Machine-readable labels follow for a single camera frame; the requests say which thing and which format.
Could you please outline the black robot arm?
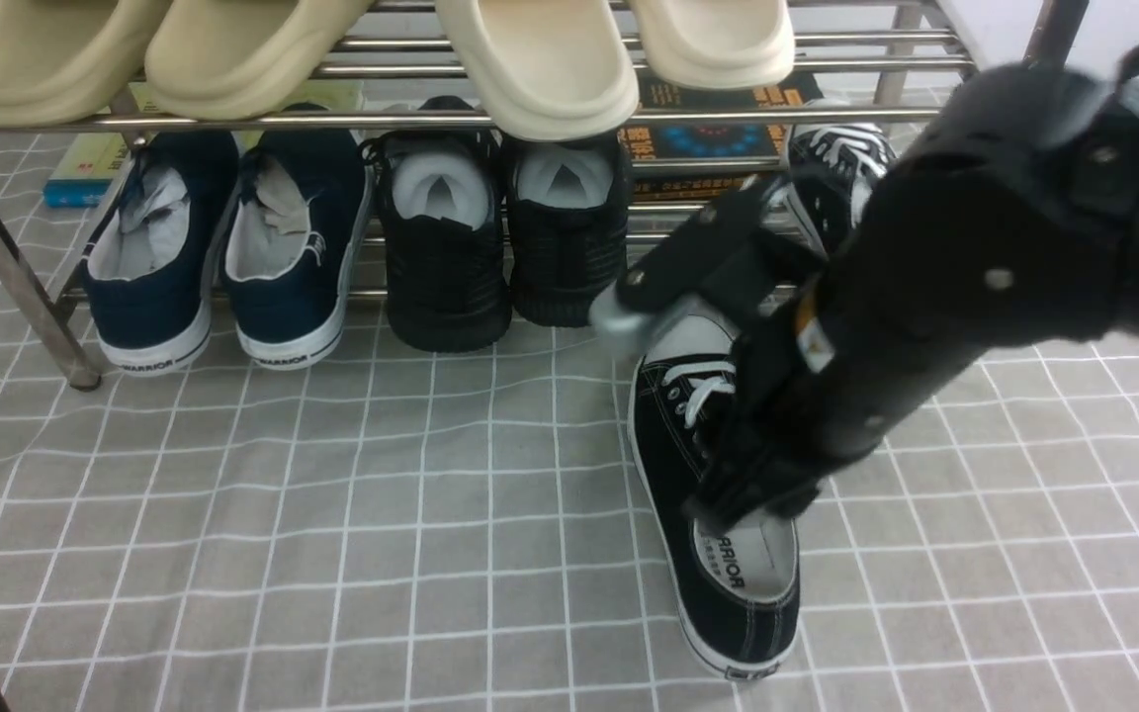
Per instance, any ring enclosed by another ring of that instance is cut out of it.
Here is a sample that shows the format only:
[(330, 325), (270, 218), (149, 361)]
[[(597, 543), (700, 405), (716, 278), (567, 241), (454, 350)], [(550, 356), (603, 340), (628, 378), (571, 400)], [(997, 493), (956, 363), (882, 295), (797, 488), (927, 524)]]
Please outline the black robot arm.
[(1099, 80), (1021, 62), (964, 81), (829, 257), (764, 224), (798, 171), (705, 204), (589, 310), (638, 355), (708, 306), (736, 390), (677, 512), (792, 519), (990, 350), (1139, 336), (1139, 46)]

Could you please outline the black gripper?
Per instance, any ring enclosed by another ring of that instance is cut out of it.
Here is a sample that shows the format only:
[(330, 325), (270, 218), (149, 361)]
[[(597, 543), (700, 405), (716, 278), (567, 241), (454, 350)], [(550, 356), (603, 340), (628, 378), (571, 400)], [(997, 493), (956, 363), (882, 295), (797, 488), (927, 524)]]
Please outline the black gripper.
[[(1007, 156), (908, 157), (819, 275), (813, 248), (765, 226), (790, 175), (751, 175), (598, 294), (589, 325), (613, 353), (644, 353), (700, 310), (741, 332), (737, 399), (710, 396), (693, 427), (706, 463), (686, 518), (713, 535), (760, 515), (794, 521), (823, 478), (989, 350), (1112, 329), (1118, 231), (1029, 170)], [(768, 316), (778, 288), (803, 283)]]

